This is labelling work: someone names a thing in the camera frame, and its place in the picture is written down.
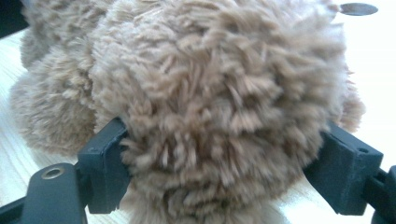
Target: wooden table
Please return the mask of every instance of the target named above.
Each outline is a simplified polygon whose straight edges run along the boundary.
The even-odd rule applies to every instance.
[[[379,11],[371,16],[350,17],[340,14],[336,21],[346,27],[347,60],[356,74],[361,98],[367,106],[359,139],[385,154],[382,169],[396,164],[396,35],[394,22],[396,4],[376,0]],[[29,149],[18,135],[9,110],[9,88],[26,72],[20,61],[20,39],[23,32],[0,39],[0,206],[19,199],[26,193],[30,176],[41,168],[73,158],[49,156]],[[370,223],[373,208],[363,217],[336,215],[318,193],[303,179],[281,199],[268,204],[263,211],[269,224],[286,223]],[[110,215],[88,215],[89,223],[128,223],[126,212]]]

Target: plush toy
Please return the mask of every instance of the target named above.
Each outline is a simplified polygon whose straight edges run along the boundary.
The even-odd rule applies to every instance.
[[[327,0],[30,0],[11,90],[29,147],[73,155],[111,119],[130,137],[131,223],[263,223],[332,120],[355,130]]]

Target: screw hole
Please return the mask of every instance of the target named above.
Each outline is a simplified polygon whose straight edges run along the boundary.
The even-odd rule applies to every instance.
[[[44,174],[41,176],[43,179],[53,179],[56,178],[64,173],[64,168],[63,167],[54,167],[51,169],[48,169]]]
[[[341,5],[341,13],[348,16],[368,16],[375,14],[378,8],[365,3],[346,3]]]
[[[362,153],[369,153],[369,150],[366,148],[359,148],[358,151]]]

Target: shaggy plush fur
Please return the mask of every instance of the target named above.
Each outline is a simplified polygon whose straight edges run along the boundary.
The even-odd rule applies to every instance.
[[[333,120],[358,127],[338,7],[320,0],[31,0],[11,104],[31,147],[131,137],[131,223],[263,223]]]

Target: teddy bear ear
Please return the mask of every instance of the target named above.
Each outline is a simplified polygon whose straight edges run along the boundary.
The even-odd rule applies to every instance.
[[[356,132],[361,124],[361,117],[366,107],[359,97],[358,89],[351,81],[347,82],[346,96],[343,102],[343,112],[337,124],[349,132]]]
[[[76,63],[54,49],[11,88],[14,119],[29,147],[71,155],[93,135],[89,80]]]

